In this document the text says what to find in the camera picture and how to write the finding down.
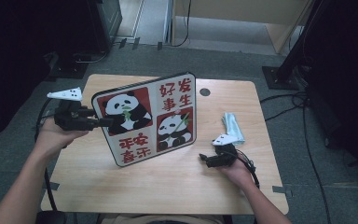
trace black cable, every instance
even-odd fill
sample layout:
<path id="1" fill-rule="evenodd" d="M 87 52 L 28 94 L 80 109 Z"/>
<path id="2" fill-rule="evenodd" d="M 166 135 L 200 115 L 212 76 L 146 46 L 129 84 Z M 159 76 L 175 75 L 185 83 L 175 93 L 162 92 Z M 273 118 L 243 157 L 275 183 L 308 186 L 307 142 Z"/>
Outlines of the black cable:
<path id="1" fill-rule="evenodd" d="M 324 207 L 325 207 L 325 211 L 326 211 L 326 215 L 327 215 L 327 222 L 330 224 L 331 223 L 330 212 L 329 212 L 329 209 L 328 209 L 328 204 L 327 204 L 326 196 L 325 196 L 325 193 L 324 193 L 324 187 L 322 185 L 322 180 L 319 177 L 318 171 L 316 170 L 316 166 L 315 166 L 315 163 L 313 161 L 312 155 L 310 154 L 310 143 L 308 141 L 308 131 L 307 131 L 306 118 L 305 118 L 306 117 L 305 116 L 305 109 L 307 107 L 307 101 L 309 100 L 308 95 L 303 91 L 297 92 L 295 94 L 275 95 L 275 96 L 270 96 L 270 97 L 268 97 L 268 98 L 266 98 L 264 100 L 261 100 L 260 103 L 264 103 L 264 102 L 266 102 L 268 100 L 277 99 L 277 98 L 284 97 L 284 96 L 289 96 L 289 95 L 292 95 L 292 104 L 295 105 L 295 107 L 293 107 L 291 109 L 299 108 L 299 107 L 302 107 L 302 109 L 303 109 L 304 137 L 305 137 L 306 147 L 307 147 L 308 155 L 310 157 L 310 163 L 312 164 L 313 172 L 316 175 L 316 178 L 317 178 L 318 184 L 319 184 L 319 188 L 321 189 L 321 193 L 322 193 L 322 196 L 323 196 L 323 199 L 324 199 Z M 301 104 L 296 104 L 296 102 L 295 102 L 296 98 L 301 99 L 302 103 Z"/>
<path id="2" fill-rule="evenodd" d="M 183 42 L 179 45 L 173 45 L 173 47 L 180 47 L 182 46 L 183 44 L 185 44 L 185 42 L 187 41 L 188 39 L 188 21 L 190 20 L 190 9 L 191 9 L 191 0 L 189 0 L 188 2 L 188 11 L 187 11 L 187 26 L 186 26 L 186 29 L 187 29 L 187 34 L 186 34 L 186 37 L 185 39 L 183 40 Z"/>
<path id="3" fill-rule="evenodd" d="M 46 100 L 46 102 L 43 104 L 42 109 L 39 112 L 39 116 L 37 117 L 37 122 L 36 122 L 36 130 L 35 130 L 35 135 L 34 135 L 34 140 L 36 141 L 37 136 L 39 135 L 39 126 L 40 126 L 40 122 L 43 118 L 43 113 L 46 109 L 46 107 L 48 106 L 48 103 L 50 103 L 51 98 L 48 98 Z M 46 184 L 46 190 L 48 192 L 48 199 L 50 201 L 50 205 L 51 208 L 53 209 L 53 211 L 57 211 L 57 206 L 54 202 L 54 196 L 51 190 L 51 185 L 50 185 L 50 178 L 48 176 L 48 168 L 45 169 L 45 184 Z"/>
<path id="4" fill-rule="evenodd" d="M 103 55 L 101 58 L 99 58 L 99 59 L 97 59 L 97 60 L 94 60 L 94 61 L 85 61 L 85 62 L 76 61 L 76 63 L 97 63 L 97 62 L 99 62 L 100 60 L 104 59 L 104 57 L 106 57 L 106 55 L 107 55 L 107 51 L 104 53 L 104 55 Z"/>
<path id="5" fill-rule="evenodd" d="M 274 96 L 270 96 L 270 97 L 268 97 L 268 98 L 266 98 L 266 99 L 264 99 L 264 100 L 261 100 L 261 101 L 260 101 L 260 104 L 262 104 L 262 103 L 264 103 L 264 102 L 266 102 L 266 101 L 268 101 L 268 100 L 272 100 L 272 99 L 276 99 L 276 98 L 280 98 L 280 97 L 284 97 L 284 96 L 291 96 L 291 97 L 292 97 L 292 104 L 293 104 L 294 106 L 291 107 L 291 108 L 289 108 L 289 109 L 285 109 L 285 110 L 283 110 L 282 112 L 280 112 L 280 113 L 278 113 L 278 114 L 276 114 L 276 115 L 274 115 L 274 116 L 272 116 L 272 117 L 270 117 L 270 118 L 265 119 L 265 121 L 269 121 L 269 120 L 271 120 L 271 119 L 275 119 L 275 118 L 279 117 L 280 115 L 282 115 L 282 114 L 284 114 L 284 113 L 286 113 L 286 112 L 289 112 L 289 111 L 294 110 L 294 109 L 296 109 L 296 108 L 302 107 L 302 106 L 304 105 L 304 103 L 298 105 L 298 104 L 296 104 L 295 99 L 296 99 L 296 98 L 299 98 L 299 99 L 301 99 L 302 101 L 304 101 L 304 99 L 301 98 L 301 96 L 306 96 L 306 93 L 303 92 L 303 91 L 299 91 L 299 92 L 297 92 L 297 93 L 295 93 L 295 94 L 274 95 Z"/>
<path id="6" fill-rule="evenodd" d="M 303 106 L 303 123 L 304 123 L 305 143 L 306 143 L 306 146 L 307 146 L 308 155 L 309 155 L 309 157 L 310 157 L 310 163 L 312 164 L 313 172 L 315 173 L 316 178 L 318 179 L 319 188 L 321 189 L 322 197 L 324 198 L 324 208 L 325 208 L 326 215 L 327 215 L 327 223 L 330 224 L 330 223 L 331 223 L 330 212 L 329 212 L 329 209 L 328 209 L 327 200 L 326 200 L 326 196 L 325 196 L 325 193 L 324 193 L 324 187 L 323 187 L 323 185 L 322 185 L 322 180 L 321 180 L 321 178 L 319 177 L 318 171 L 316 170 L 316 166 L 315 166 L 315 163 L 313 162 L 312 155 L 310 154 L 310 144 L 309 144 L 309 142 L 308 142 L 307 124 L 306 124 L 306 119 L 305 119 L 305 108 L 306 108 L 306 107 Z"/>
<path id="7" fill-rule="evenodd" d="M 77 213 L 74 213 L 74 223 L 77 224 Z"/>

